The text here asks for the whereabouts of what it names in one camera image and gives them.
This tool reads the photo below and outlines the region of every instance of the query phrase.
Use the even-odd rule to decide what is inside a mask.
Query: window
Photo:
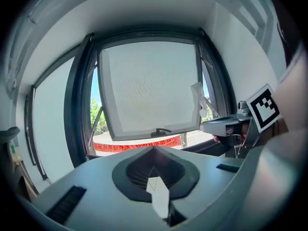
[[[108,106],[106,104],[108,101],[105,99],[102,102],[101,98],[100,80],[102,78],[105,78],[103,82],[109,81],[110,86],[103,85],[103,89],[110,89],[107,95],[111,95],[114,99],[111,110],[114,111],[118,107],[121,109],[118,108],[118,114],[109,115],[108,119],[105,116],[106,110],[102,112],[93,136],[97,155],[110,155],[146,145],[183,149],[213,138],[212,135],[198,130],[200,104],[194,103],[190,88],[192,84],[198,82],[193,44],[165,41],[130,43],[102,50],[100,59],[104,61],[103,67],[107,66],[108,72],[101,71],[101,76],[98,68],[93,72],[91,125],[93,126],[101,105]],[[205,96],[210,100],[204,74],[201,78]],[[198,114],[194,117],[197,127],[188,128],[190,131],[181,134],[150,139],[114,140],[108,130],[112,125],[110,121],[117,118],[120,120],[123,131],[136,131],[136,127],[139,131],[147,131],[157,127],[159,122],[186,125],[191,121],[194,112]],[[212,118],[212,112],[207,108],[207,116],[203,117],[202,121]]]

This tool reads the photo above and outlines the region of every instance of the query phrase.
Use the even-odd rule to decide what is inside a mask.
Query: red fence
[[[143,146],[168,146],[173,147],[177,145],[181,145],[180,136],[172,137],[163,141],[157,141],[152,143],[146,143],[146,144],[136,144],[136,145],[113,145],[113,144],[99,144],[94,143],[94,148],[96,151],[100,152],[123,152],[131,149],[136,149]]]

